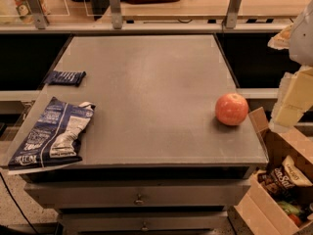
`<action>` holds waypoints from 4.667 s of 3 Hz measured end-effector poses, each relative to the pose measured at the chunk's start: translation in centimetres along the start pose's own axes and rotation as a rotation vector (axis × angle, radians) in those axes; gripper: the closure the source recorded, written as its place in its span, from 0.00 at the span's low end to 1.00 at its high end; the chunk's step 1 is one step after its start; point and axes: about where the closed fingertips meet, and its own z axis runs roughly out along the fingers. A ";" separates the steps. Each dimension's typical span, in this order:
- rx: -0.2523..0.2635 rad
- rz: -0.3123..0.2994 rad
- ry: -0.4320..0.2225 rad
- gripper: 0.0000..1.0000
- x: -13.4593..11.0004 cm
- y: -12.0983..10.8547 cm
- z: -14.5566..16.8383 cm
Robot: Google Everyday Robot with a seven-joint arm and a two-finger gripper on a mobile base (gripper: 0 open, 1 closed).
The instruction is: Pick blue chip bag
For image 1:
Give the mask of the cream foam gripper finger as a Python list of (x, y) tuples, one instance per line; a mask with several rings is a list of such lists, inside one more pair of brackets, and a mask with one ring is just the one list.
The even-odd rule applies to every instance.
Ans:
[(286, 72), (278, 89), (269, 127), (284, 133), (294, 127), (313, 107), (313, 68), (302, 66), (297, 72)]

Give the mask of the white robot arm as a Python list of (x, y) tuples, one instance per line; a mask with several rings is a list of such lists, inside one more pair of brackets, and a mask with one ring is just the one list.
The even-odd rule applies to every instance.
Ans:
[(281, 79), (278, 100), (274, 104), (270, 129), (289, 131), (313, 107), (313, 1), (295, 21), (272, 37), (268, 46), (289, 50), (290, 59), (300, 64), (295, 73), (286, 72)]

